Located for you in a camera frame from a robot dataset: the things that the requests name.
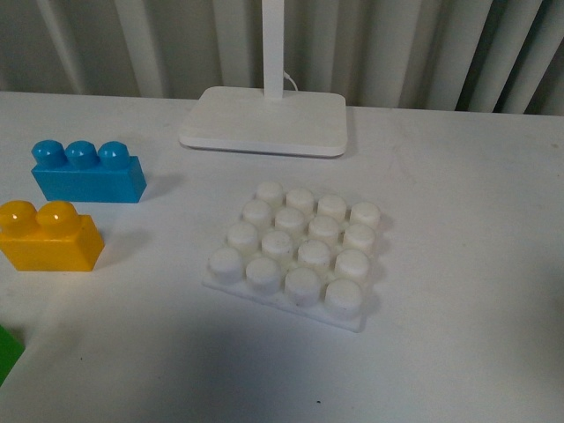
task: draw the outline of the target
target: desk lamp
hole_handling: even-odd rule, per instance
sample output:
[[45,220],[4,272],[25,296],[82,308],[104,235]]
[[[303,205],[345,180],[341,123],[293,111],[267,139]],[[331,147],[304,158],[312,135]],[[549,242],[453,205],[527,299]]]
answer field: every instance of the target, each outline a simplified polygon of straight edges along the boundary
[[179,131],[192,148],[336,157],[347,143],[345,99],[284,91],[284,0],[263,0],[264,89],[214,86]]

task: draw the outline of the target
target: white table surface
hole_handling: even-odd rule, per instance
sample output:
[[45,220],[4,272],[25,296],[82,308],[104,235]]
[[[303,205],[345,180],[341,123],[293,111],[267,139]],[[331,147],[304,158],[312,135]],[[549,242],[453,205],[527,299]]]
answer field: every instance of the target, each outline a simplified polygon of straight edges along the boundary
[[[42,139],[141,159],[139,204],[76,203],[91,273],[16,272],[0,323],[26,351],[2,422],[564,420],[564,119],[347,110],[335,160],[182,148],[190,100],[0,93],[0,204],[45,204]],[[383,213],[363,332],[201,286],[258,183]]]

